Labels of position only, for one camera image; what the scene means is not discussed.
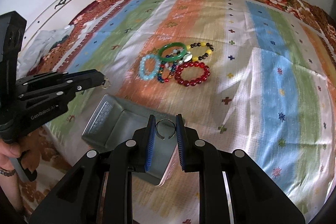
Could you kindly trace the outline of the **left hand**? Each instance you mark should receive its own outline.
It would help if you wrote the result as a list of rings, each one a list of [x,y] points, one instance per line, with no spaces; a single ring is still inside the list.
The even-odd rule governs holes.
[[[2,139],[0,140],[0,167],[7,171],[14,169],[10,158],[19,158],[23,148],[20,144],[7,144]]]

